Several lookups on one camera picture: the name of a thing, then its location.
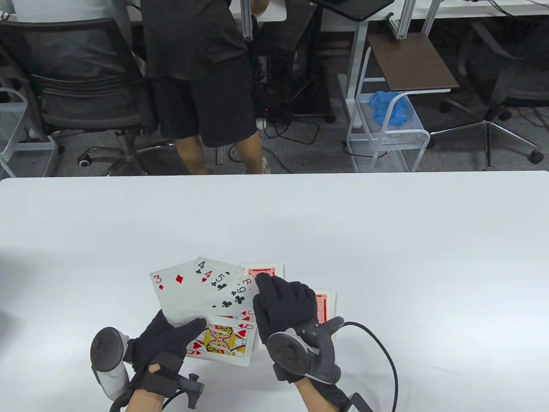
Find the person's left hand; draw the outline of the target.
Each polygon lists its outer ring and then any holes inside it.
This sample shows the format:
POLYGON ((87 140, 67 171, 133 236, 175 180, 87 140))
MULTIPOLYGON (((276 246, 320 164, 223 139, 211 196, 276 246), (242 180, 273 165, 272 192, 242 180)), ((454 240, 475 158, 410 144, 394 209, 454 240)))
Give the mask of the person's left hand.
POLYGON ((124 361, 135 371, 130 387, 165 398, 174 395, 178 390, 178 377, 187 345, 206 328, 204 318, 195 318, 174 327, 160 310, 138 338, 128 341, 124 361))

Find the person's right hand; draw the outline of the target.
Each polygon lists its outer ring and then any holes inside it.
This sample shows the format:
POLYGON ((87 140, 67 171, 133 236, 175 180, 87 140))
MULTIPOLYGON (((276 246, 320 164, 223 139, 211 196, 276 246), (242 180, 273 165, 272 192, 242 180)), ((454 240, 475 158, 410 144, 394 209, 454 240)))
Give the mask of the person's right hand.
POLYGON ((259 292, 253 297, 253 313, 264 345, 276 332, 317 321, 316 294, 308 285, 266 273, 255 281, 259 292))

